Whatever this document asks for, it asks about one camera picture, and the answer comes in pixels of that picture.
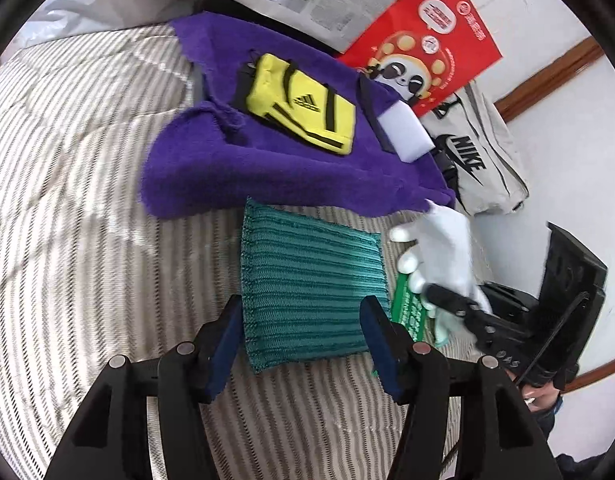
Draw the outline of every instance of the yellow pouch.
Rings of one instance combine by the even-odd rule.
[[[293,63],[272,54],[261,56],[246,104],[252,114],[280,123],[320,148],[341,155],[351,152],[354,105]]]

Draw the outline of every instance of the striped fabric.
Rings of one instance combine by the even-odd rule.
[[[389,315],[381,235],[249,199],[241,240],[245,349],[255,372],[367,351],[365,296]]]
[[[40,44],[0,69],[0,450],[21,480],[42,478],[107,359],[164,353],[239,292],[242,210],[163,222],[138,202],[148,149],[192,91],[166,25]],[[288,210],[382,233],[413,218]],[[383,237],[392,292],[404,248]],[[202,409],[221,477],[385,478],[405,412],[371,370],[356,354],[254,375],[241,351]],[[448,446],[457,417],[454,402]],[[162,480],[155,401],[148,418]]]

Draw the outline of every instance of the human hand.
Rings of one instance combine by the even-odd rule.
[[[505,371],[512,381],[516,379],[516,375],[512,372],[509,370]],[[525,386],[521,388],[521,395],[523,396],[523,399],[534,399],[527,405],[529,411],[532,413],[541,412],[542,410],[548,410],[553,407],[556,404],[560,393],[561,391],[555,388],[552,381],[548,382],[544,386],[541,386],[540,388],[532,386],[531,384],[525,384]]]

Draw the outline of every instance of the red paper bag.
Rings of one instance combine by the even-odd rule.
[[[339,60],[421,117],[501,58],[470,0],[397,0]]]

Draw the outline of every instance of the purple towel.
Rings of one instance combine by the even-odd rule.
[[[206,75],[207,100],[183,111],[159,134],[145,163],[142,200],[161,218],[244,206],[248,196],[268,204],[351,209],[382,216],[427,210],[453,200],[431,155],[412,164],[381,150],[357,105],[358,73],[305,44],[254,23],[203,12],[173,22],[185,56]],[[357,105],[350,155],[340,156],[284,134],[230,107],[238,71],[271,52],[329,83]],[[380,115],[398,95],[378,83],[372,102]]]

